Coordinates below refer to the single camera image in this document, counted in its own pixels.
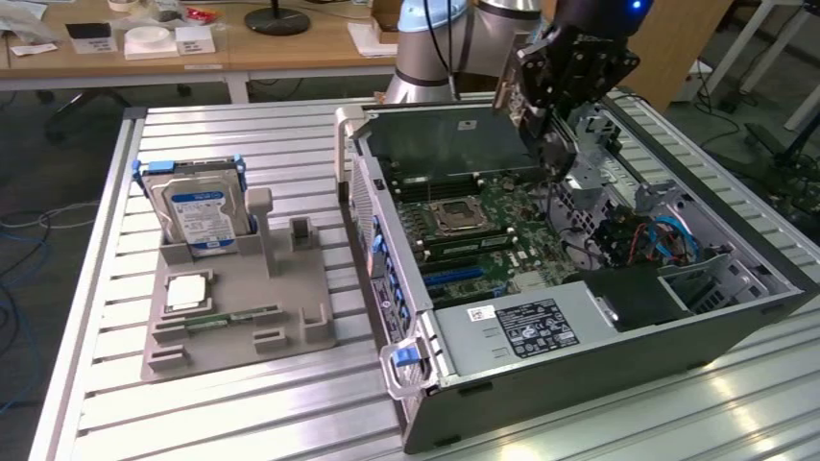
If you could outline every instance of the power supply label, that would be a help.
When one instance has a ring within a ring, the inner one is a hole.
[[[520,358],[555,351],[579,343],[555,300],[496,309],[496,317]]]

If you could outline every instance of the aluminum table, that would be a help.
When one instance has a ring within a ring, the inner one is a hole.
[[[122,124],[103,203],[31,459],[508,460],[750,459],[820,454],[820,305],[702,369],[404,455],[394,404],[343,229],[334,183],[334,111],[370,99],[151,109]],[[644,103],[622,99],[680,161],[795,263],[820,279],[820,249]],[[667,173],[628,136],[623,155]],[[232,370],[140,382],[160,231],[131,183],[135,158],[246,157],[275,196],[272,227],[320,228],[342,344]]]

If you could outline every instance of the hard drive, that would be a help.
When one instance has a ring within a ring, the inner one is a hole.
[[[195,256],[235,253],[236,237],[254,232],[243,159],[152,161],[143,166],[135,160],[134,178],[151,200],[166,243],[187,243]]]

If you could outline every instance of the cpu socket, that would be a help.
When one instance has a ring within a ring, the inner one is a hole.
[[[440,231],[454,233],[474,231],[487,226],[487,216],[474,197],[446,200],[430,205]]]

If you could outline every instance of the blue hard drive label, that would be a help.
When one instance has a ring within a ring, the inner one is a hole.
[[[195,194],[179,194],[171,197],[171,201],[175,204],[184,204],[188,202],[202,202],[204,200],[224,199],[226,194],[219,191],[215,192],[198,192]]]
[[[196,249],[222,253],[220,249],[236,239],[231,217],[223,212],[226,201],[226,194],[220,191],[171,197],[184,239]]]

